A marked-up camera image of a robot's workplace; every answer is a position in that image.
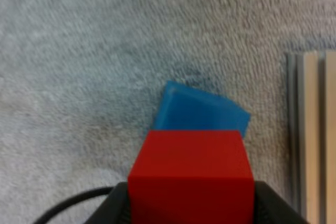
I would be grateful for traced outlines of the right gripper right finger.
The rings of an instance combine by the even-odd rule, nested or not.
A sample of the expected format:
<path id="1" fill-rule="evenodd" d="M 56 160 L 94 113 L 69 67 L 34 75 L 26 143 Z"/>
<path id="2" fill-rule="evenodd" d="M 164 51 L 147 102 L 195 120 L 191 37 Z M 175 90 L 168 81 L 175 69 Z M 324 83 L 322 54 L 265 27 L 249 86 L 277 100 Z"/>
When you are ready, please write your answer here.
<path id="1" fill-rule="evenodd" d="M 254 223 L 307 224 L 268 184 L 255 182 Z"/>

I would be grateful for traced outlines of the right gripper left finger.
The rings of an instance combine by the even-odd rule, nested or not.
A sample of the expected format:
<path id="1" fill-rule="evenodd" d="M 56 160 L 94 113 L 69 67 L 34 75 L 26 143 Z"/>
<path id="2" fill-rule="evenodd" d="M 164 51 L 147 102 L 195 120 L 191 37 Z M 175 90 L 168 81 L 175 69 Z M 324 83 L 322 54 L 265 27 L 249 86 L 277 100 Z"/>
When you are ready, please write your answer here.
<path id="1" fill-rule="evenodd" d="M 130 224 L 131 209 L 127 182 L 118 183 L 105 201 L 90 216 L 88 223 L 92 224 Z"/>

